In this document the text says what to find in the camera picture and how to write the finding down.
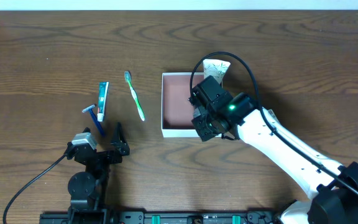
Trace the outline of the white lotion tube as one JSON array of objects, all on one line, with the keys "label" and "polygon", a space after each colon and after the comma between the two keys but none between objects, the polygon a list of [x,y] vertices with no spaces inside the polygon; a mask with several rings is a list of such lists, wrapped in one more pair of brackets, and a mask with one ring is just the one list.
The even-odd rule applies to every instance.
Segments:
[{"label": "white lotion tube", "polygon": [[230,65],[230,62],[218,59],[203,60],[204,79],[213,77],[219,84],[221,84]]}]

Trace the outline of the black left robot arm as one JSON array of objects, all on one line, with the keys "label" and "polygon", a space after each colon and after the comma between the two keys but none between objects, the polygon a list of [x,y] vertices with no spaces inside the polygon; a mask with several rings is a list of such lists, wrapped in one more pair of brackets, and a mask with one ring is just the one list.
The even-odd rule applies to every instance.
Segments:
[{"label": "black left robot arm", "polygon": [[69,223],[107,220],[104,201],[110,166],[121,163],[122,158],[130,154],[121,123],[116,125],[109,149],[98,151],[96,145],[90,129],[85,128],[68,143],[65,151],[68,160],[73,159],[85,166],[85,171],[76,173],[68,182],[71,195]]}]

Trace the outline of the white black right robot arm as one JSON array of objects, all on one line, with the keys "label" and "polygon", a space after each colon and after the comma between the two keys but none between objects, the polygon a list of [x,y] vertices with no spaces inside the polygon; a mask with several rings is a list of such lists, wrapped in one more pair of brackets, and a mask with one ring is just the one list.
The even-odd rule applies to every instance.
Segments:
[{"label": "white black right robot arm", "polygon": [[304,191],[308,201],[291,203],[275,223],[358,223],[358,163],[344,166],[315,151],[257,101],[245,93],[233,97],[213,77],[191,88],[190,103],[202,141],[226,138],[230,132],[267,156]]}]

